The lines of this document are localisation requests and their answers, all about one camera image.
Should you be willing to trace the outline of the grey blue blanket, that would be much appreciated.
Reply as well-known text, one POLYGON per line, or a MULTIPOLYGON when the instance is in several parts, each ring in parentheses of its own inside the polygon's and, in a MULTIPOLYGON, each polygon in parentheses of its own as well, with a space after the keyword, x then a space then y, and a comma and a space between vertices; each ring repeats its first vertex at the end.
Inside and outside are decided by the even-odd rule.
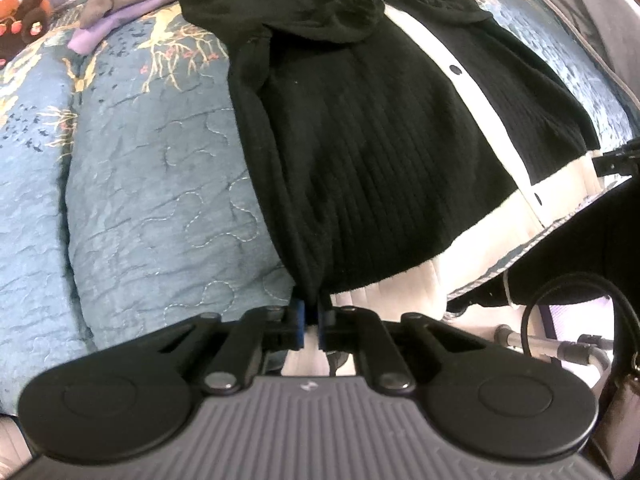
POLYGON ((549 0, 602 61, 639 93, 639 7, 632 0, 549 0))

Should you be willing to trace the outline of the red panda plush toy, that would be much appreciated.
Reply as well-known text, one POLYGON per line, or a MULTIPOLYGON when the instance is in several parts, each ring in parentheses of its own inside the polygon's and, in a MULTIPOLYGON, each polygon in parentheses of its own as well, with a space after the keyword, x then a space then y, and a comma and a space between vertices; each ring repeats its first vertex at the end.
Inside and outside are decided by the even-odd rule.
POLYGON ((49 29, 49 0, 1 0, 0 64, 5 68, 49 29))

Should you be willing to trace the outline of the grey metal tube frame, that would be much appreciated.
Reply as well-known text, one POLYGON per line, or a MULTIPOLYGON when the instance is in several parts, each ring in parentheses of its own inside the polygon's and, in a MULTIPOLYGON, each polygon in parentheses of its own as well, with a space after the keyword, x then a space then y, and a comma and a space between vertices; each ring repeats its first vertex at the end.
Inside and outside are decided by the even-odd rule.
POLYGON ((495 329, 494 339, 500 346, 520 349, 528 356, 545 356, 570 364, 594 366, 600 374, 607 372, 612 365, 606 351, 597 344, 524 336, 506 324, 495 329))

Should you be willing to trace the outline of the blue floral quilted bedspread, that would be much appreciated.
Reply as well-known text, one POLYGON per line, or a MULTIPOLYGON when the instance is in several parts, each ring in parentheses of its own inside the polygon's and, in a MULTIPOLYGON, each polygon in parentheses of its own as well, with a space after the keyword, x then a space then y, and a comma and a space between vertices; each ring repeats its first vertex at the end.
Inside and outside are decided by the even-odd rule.
MULTIPOLYGON (((639 103, 595 62, 544 54, 533 25, 506 27, 589 115, 600 153, 638 136, 639 103)), ((226 321, 284 306, 298 287, 262 215, 228 85, 229 55, 176 0, 88 60, 58 28, 1 77, 1 411, 27 384, 205 312, 226 321)), ((460 296, 548 232, 512 250, 460 296)))

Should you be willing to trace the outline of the folded purple garment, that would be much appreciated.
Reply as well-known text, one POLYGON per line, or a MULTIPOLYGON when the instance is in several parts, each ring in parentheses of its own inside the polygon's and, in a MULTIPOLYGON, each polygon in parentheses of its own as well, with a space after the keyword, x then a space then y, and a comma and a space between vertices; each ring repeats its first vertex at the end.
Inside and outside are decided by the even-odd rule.
POLYGON ((74 31, 67 47, 80 55, 88 55, 96 50, 98 44, 113 30, 126 25, 142 15, 157 10, 176 0, 143 0, 99 18, 89 28, 78 28, 74 31))

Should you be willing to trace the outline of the black white knit cardigan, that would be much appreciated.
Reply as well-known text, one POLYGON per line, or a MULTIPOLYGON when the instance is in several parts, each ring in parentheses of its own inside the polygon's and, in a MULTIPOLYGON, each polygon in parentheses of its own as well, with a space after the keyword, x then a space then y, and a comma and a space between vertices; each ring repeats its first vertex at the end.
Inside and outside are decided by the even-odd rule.
POLYGON ((474 0, 179 0, 229 55, 246 166, 307 302, 396 321, 603 190, 559 76, 474 0))

